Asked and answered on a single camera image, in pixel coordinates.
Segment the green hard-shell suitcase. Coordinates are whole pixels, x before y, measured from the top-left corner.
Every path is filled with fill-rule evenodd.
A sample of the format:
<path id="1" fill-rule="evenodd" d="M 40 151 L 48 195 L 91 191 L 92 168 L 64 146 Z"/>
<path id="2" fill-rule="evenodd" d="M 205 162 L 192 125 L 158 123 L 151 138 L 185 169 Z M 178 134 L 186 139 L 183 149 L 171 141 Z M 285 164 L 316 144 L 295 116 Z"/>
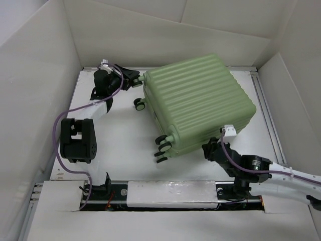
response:
<path id="1" fill-rule="evenodd" d="M 148 107 L 160 131 L 157 162 L 200 149 L 226 125 L 240 132 L 256 113 L 251 98 L 214 53 L 148 70 L 133 83 L 144 93 L 135 108 Z"/>

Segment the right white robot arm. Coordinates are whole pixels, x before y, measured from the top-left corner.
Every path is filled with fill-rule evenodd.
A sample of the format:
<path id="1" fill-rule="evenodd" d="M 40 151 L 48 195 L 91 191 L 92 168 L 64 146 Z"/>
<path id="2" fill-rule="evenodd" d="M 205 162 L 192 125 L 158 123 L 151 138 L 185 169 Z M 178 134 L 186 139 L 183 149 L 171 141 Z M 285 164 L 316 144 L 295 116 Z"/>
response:
<path id="1" fill-rule="evenodd" d="M 292 199 L 320 210 L 320 176 L 303 173 L 257 155 L 241 155 L 229 143 L 211 138 L 202 145 L 204 157 L 217 163 L 233 184 L 225 194 L 233 200 L 256 196 Z"/>

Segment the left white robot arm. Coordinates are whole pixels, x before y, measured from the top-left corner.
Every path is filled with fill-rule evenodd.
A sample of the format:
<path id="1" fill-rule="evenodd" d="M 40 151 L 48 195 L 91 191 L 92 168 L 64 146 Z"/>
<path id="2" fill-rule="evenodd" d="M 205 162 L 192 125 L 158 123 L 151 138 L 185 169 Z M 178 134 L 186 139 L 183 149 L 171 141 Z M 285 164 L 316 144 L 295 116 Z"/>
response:
<path id="1" fill-rule="evenodd" d="M 140 72 L 137 70 L 102 62 L 93 73 L 94 86 L 89 101 L 60 114 L 55 121 L 52 133 L 56 134 L 57 127 L 60 128 L 60 142 L 55 146 L 58 163 L 67 173 L 87 177 L 87 186 L 82 187 L 86 195 L 95 186 L 92 177 L 97 176 L 96 172 L 91 169 L 72 170 L 63 161 L 91 165 L 97 155 L 95 122 L 111 110 L 116 94 L 142 85 L 139 77 Z"/>

